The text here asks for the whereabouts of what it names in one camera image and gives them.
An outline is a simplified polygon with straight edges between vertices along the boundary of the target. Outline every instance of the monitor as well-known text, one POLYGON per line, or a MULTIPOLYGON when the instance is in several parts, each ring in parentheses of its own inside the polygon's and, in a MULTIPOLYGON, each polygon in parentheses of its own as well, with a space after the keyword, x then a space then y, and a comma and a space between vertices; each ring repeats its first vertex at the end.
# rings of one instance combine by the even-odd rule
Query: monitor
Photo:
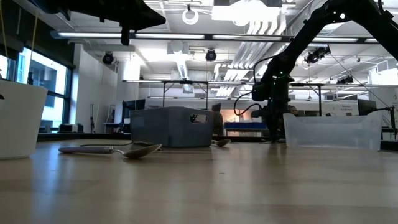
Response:
POLYGON ((144 110, 145 109, 145 99, 143 100, 131 100, 131 101, 124 101, 123 118, 130 118, 130 111, 132 110, 144 110))
POLYGON ((358 100, 358 112, 360 116, 366 116, 375 110, 377 110, 375 101, 358 100))

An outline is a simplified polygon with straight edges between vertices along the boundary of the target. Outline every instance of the wooden table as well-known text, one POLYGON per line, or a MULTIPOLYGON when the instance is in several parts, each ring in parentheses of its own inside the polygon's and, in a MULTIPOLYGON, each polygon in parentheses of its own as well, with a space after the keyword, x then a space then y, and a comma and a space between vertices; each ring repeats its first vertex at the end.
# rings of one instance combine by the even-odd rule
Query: wooden table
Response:
MULTIPOLYGON (((116 144, 128 141, 112 141, 116 144)), ((0 161, 1 223, 397 223, 398 154, 229 148, 0 161)))

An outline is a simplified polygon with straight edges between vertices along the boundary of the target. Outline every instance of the white planter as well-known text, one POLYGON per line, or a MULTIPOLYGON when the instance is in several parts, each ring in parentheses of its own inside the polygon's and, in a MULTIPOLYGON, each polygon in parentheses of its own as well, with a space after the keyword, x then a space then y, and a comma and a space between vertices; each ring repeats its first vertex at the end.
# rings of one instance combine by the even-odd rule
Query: white planter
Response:
POLYGON ((0 159, 16 159, 35 152, 47 90, 0 81, 0 159))

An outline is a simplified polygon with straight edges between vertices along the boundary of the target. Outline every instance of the storage container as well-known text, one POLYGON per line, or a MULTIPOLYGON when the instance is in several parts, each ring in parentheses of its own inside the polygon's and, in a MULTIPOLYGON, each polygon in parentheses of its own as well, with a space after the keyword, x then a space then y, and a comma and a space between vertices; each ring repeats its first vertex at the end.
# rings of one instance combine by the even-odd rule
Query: storage container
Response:
POLYGON ((380 150, 382 111, 367 116, 295 117, 284 114, 288 147, 380 150))
POLYGON ((132 141, 164 147, 207 147, 213 135, 213 112, 181 106, 131 111, 132 141))

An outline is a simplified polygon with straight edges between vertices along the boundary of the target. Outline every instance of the metal spoon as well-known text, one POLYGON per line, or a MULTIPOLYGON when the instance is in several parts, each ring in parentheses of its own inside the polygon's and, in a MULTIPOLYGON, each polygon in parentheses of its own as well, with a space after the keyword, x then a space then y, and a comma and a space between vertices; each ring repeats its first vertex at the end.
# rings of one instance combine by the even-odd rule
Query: metal spoon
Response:
POLYGON ((144 156, 147 156, 158 149, 160 149, 162 145, 153 145, 143 147, 141 149, 133 149, 130 148, 130 151, 124 152, 119 149, 115 149, 114 147, 61 147, 58 151, 62 153, 92 153, 92 154, 112 154, 114 152, 119 152, 123 156, 129 159, 138 159, 144 156))
POLYGON ((225 145, 231 143, 231 140, 230 139, 222 139, 219 141, 212 141, 211 143, 215 144, 218 147, 224 147, 225 145))

